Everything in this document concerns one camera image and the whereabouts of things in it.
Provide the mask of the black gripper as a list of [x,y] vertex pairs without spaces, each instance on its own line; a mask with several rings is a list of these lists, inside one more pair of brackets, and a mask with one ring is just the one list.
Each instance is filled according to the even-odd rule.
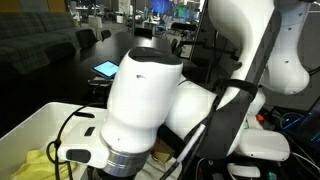
[[126,177],[117,177],[110,175],[103,170],[89,166],[87,168],[88,180],[134,180],[135,175]]

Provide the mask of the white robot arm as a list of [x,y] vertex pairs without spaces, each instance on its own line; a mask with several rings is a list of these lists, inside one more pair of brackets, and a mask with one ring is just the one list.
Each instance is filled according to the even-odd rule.
[[186,146],[179,162],[195,155],[224,159],[240,152],[257,159],[283,161],[290,155],[283,135],[253,128],[246,120],[264,104],[265,89],[284,95],[309,82],[297,44],[315,0],[209,0],[216,30],[240,51],[227,79],[209,91],[188,81],[181,61],[152,48],[124,56],[113,82],[108,113],[92,142],[90,165],[113,176],[140,171],[166,125]]

